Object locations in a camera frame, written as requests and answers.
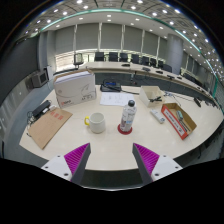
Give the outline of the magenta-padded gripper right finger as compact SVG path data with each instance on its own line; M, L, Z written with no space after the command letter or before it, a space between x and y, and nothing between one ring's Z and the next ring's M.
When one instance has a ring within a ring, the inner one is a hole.
M159 155L137 143L133 144L132 153L135 157L144 185L182 169L182 167L169 156Z

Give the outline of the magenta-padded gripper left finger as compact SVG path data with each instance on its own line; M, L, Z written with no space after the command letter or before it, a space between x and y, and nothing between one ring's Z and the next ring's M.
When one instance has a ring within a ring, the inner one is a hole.
M88 158L90 144L84 144L65 155L56 155L42 169L77 185L81 184Z

